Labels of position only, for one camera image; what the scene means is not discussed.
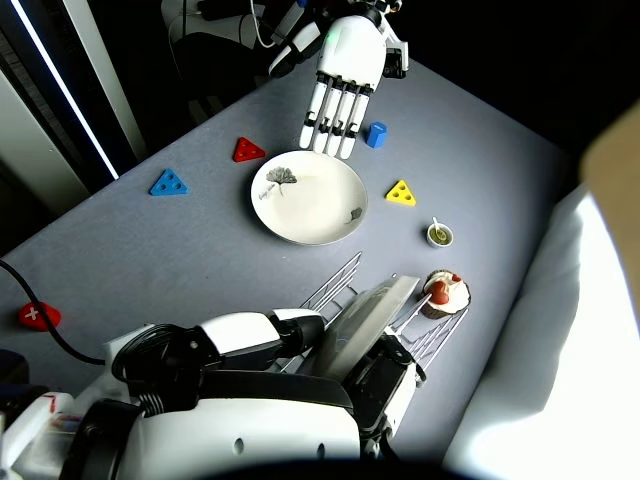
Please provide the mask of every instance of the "white fabric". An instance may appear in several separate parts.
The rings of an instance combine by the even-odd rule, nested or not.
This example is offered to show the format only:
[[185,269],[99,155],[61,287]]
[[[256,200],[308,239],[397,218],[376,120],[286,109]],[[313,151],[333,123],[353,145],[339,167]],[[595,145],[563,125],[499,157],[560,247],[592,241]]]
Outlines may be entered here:
[[633,309],[579,188],[554,212],[444,463],[476,478],[640,478],[639,439]]

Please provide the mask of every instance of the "dish rack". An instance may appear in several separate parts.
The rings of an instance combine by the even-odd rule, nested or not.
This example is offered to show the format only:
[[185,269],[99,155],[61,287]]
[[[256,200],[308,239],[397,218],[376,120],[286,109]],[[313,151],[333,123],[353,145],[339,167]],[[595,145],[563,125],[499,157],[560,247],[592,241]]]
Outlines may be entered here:
[[[322,316],[327,319],[325,328],[331,325],[359,293],[351,286],[351,282],[356,275],[361,258],[362,252],[356,253],[353,258],[345,263],[329,280],[305,300],[302,305],[300,305],[300,308],[314,310],[322,314]],[[422,298],[411,308],[408,315],[394,319],[386,329],[387,333],[392,333],[398,337],[400,343],[411,353],[416,363],[418,363],[425,372],[442,351],[445,344],[453,335],[453,332],[460,326],[469,311],[468,308],[465,308],[443,320],[434,320],[434,325],[431,328],[411,340],[405,336],[404,330],[413,318],[419,314],[420,307],[422,307],[426,301],[428,301],[428,298]],[[278,371],[283,373],[294,372],[305,355],[306,354],[303,354],[291,359],[281,359],[279,363],[276,363]]]

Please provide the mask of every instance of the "white cup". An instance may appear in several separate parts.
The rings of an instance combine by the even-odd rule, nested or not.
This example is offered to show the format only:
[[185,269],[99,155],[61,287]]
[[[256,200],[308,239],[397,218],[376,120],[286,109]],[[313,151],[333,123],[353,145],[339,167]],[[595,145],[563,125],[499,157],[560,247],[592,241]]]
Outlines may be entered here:
[[431,232],[433,232],[436,229],[435,224],[432,223],[427,229],[427,242],[429,242],[429,245],[431,245],[434,248],[446,248],[451,246],[451,244],[453,243],[453,232],[451,231],[451,229],[439,222],[438,222],[438,228],[447,234],[447,238],[449,242],[445,244],[440,244],[434,241],[433,238],[431,238]]

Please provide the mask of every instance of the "gray table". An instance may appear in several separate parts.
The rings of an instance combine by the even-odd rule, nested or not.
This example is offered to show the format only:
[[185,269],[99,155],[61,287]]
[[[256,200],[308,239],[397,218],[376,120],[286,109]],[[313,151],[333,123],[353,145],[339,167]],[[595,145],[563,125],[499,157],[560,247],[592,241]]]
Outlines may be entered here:
[[[552,144],[428,69],[383,80],[364,125],[389,135],[358,141],[348,161],[369,195],[362,226],[323,247],[286,243],[257,220],[249,185],[262,161],[235,164],[238,137],[268,156],[297,148],[314,83],[313,62],[270,82],[86,200],[7,255],[44,301],[63,312],[61,333],[84,353],[146,322],[198,324],[215,315],[298,306],[362,250],[354,282],[391,273],[460,273],[472,308],[432,364],[396,437],[401,455],[439,459],[453,436],[544,231],[565,165]],[[147,191],[171,167],[186,196]],[[415,208],[385,193],[404,178]],[[453,228],[449,249],[430,248],[436,215]],[[100,367],[70,358],[46,333],[19,328],[26,303],[0,275],[0,348],[25,355],[32,381],[77,394]]]

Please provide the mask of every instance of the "triangle block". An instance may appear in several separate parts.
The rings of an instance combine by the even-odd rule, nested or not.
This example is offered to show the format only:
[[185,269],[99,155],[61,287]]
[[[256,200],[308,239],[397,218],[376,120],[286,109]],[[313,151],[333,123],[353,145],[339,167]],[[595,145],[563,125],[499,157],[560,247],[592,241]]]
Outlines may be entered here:
[[266,157],[267,154],[259,146],[251,140],[240,137],[236,144],[236,150],[233,152],[233,161],[236,163],[246,162],[247,160],[255,160],[256,158]]
[[384,198],[390,202],[401,203],[402,205],[409,205],[410,207],[415,207],[418,203],[416,197],[411,193],[409,185],[407,185],[407,182],[404,180],[396,183]]
[[151,187],[149,193],[154,197],[161,195],[184,195],[185,193],[189,193],[189,188],[187,188],[173,170],[167,168],[162,172],[162,175],[160,175],[160,178],[153,187]]

